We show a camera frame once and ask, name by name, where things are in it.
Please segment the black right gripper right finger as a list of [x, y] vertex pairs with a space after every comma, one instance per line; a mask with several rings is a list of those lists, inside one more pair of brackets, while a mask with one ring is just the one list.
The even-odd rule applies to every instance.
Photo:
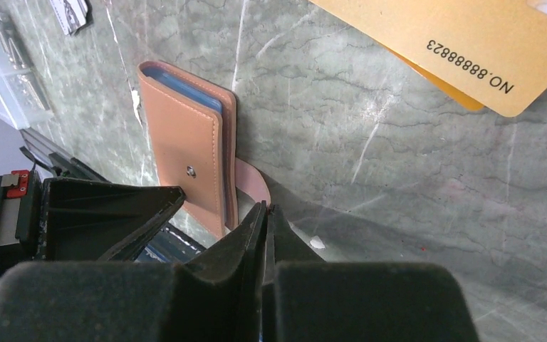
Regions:
[[477, 341], [457, 280], [436, 264], [329, 262], [266, 218], [264, 341]]

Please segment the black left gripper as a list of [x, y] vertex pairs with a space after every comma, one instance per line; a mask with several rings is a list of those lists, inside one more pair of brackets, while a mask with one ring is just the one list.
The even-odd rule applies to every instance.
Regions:
[[0, 175], [0, 276], [35, 255], [47, 261], [132, 261], [186, 198], [178, 186], [69, 177], [45, 180], [42, 203], [41, 195], [34, 170]]

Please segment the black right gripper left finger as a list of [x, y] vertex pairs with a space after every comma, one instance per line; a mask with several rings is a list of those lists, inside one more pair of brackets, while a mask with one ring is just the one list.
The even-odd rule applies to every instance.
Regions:
[[267, 206], [185, 264], [24, 262], [0, 278], [0, 341], [257, 341]]

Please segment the brown leather card holder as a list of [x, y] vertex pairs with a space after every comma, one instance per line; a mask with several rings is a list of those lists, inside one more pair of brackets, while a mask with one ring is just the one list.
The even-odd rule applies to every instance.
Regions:
[[271, 201], [261, 172], [236, 156], [236, 96], [162, 61], [137, 75], [160, 184], [180, 186], [184, 210], [221, 239], [239, 224], [238, 192]]

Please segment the silver magnetic stripe card stack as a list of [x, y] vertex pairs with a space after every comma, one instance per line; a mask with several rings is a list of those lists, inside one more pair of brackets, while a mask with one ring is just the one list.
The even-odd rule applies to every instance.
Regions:
[[88, 23], [88, 3], [85, 0], [50, 0], [63, 33], [72, 36]]

